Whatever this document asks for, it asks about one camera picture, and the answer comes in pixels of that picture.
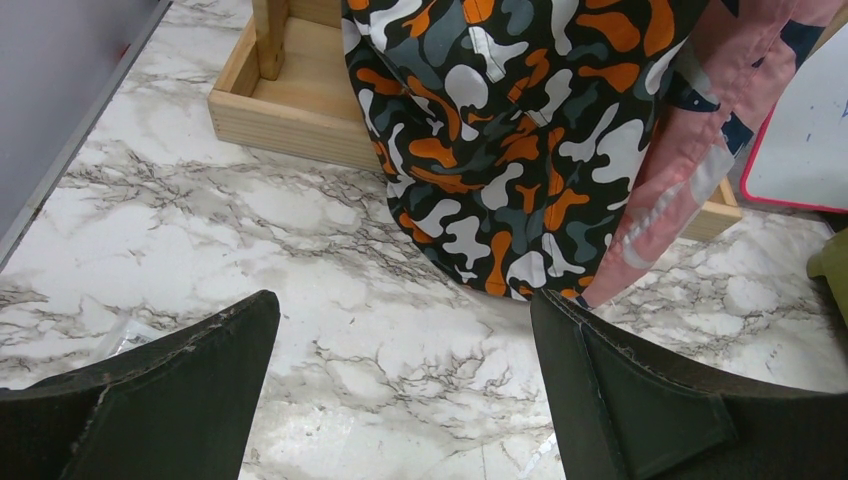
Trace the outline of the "wooden clothes rack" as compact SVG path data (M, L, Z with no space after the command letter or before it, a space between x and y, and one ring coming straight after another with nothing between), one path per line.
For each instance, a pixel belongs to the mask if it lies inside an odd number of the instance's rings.
M387 185L345 63L343 2L255 2L252 20L210 94L210 114L221 139L376 167Z

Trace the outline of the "pink framed whiteboard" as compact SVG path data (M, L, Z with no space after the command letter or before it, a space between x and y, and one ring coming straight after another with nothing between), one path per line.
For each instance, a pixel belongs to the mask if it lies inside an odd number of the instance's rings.
M781 95L741 176L753 202L847 211L847 27L811 54Z

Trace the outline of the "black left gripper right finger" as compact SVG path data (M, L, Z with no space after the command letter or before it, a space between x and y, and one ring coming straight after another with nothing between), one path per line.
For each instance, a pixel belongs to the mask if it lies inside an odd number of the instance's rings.
M532 329L570 479L843 479L847 397L719 370L553 291Z

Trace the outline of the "olive green plastic basket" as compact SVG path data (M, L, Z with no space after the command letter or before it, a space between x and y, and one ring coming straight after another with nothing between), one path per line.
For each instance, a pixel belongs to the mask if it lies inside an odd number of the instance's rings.
M840 304L847 303L847 230L836 233L807 261L807 276L824 278Z

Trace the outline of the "camouflage orange black garment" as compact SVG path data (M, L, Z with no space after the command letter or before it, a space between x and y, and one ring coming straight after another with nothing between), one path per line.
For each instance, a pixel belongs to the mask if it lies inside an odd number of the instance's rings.
M345 1L345 63L391 215L452 280L594 280L702 1Z

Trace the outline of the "clear plastic packet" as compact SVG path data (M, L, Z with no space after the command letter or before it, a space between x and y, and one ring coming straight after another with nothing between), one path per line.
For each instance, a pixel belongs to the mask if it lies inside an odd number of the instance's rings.
M164 333L132 319L119 319L93 350L96 363L161 338Z

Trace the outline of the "pink patterned garment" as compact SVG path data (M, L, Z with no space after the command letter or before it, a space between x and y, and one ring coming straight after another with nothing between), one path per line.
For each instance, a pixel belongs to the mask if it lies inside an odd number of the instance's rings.
M591 309L644 276L694 220L844 1L710 1L678 52L647 158L593 282Z

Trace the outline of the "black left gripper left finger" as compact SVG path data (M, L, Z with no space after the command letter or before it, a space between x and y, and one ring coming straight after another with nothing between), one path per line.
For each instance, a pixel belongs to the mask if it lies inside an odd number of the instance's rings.
M259 291L108 359L1 392L5 479L235 479L280 321Z

